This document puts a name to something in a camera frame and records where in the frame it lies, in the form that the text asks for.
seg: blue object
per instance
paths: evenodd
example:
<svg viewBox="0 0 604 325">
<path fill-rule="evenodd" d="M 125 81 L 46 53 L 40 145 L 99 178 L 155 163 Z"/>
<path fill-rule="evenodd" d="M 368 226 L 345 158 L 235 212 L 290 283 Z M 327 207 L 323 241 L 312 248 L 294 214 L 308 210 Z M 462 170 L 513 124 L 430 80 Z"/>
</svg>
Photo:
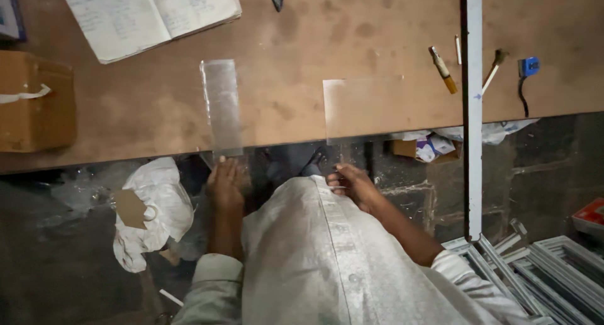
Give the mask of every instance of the blue object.
<svg viewBox="0 0 604 325">
<path fill-rule="evenodd" d="M 528 77 L 539 72 L 540 62 L 536 57 L 518 60 L 518 74 L 520 77 Z"/>
</svg>

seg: black cable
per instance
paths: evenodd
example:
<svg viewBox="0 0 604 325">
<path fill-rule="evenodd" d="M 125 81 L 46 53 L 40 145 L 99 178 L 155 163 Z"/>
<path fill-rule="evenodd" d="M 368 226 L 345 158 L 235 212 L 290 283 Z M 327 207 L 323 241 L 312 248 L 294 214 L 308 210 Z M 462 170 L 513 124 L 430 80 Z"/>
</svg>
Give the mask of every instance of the black cable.
<svg viewBox="0 0 604 325">
<path fill-rule="evenodd" d="M 526 76 L 522 76 L 520 77 L 520 80 L 518 81 L 518 97 L 520 97 L 520 100 L 523 102 L 524 105 L 524 117 L 528 117 L 529 115 L 529 105 L 527 104 L 527 100 L 524 99 L 524 95 L 523 95 L 523 84 L 524 84 L 524 80 L 526 80 L 527 77 Z"/>
</svg>

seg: open notebook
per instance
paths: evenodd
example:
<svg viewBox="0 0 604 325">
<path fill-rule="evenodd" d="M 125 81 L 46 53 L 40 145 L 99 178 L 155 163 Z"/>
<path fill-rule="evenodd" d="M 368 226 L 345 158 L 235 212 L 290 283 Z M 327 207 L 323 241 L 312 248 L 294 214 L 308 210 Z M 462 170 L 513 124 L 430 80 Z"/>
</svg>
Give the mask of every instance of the open notebook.
<svg viewBox="0 0 604 325">
<path fill-rule="evenodd" d="M 239 0 L 67 0 L 101 63 L 241 16 Z"/>
</svg>

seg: brown paper tag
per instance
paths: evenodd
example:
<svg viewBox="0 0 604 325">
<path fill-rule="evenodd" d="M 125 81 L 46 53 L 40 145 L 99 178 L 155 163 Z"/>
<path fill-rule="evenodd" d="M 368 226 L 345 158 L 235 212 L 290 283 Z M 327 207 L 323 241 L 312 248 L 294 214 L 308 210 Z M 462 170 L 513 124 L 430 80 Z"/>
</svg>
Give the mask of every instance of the brown paper tag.
<svg viewBox="0 0 604 325">
<path fill-rule="evenodd" d="M 144 213 L 147 206 L 138 198 L 132 190 L 119 190 L 114 193 L 115 208 L 124 225 L 128 227 L 147 229 L 144 221 Z"/>
</svg>

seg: shirt sleeve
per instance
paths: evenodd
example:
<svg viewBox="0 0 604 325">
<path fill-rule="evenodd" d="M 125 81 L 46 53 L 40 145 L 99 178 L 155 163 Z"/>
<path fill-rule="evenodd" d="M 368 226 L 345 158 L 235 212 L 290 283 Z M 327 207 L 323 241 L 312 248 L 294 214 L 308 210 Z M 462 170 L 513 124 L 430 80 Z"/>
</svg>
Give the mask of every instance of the shirt sleeve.
<svg viewBox="0 0 604 325">
<path fill-rule="evenodd" d="M 241 324 L 243 264 L 222 254 L 203 255 L 191 291 L 172 324 Z"/>
<path fill-rule="evenodd" d="M 503 320 L 503 323 L 529 323 L 518 304 L 506 298 L 493 283 L 480 278 L 457 254 L 442 251 L 434 259 L 431 268 L 441 273 L 495 318 Z"/>
</svg>

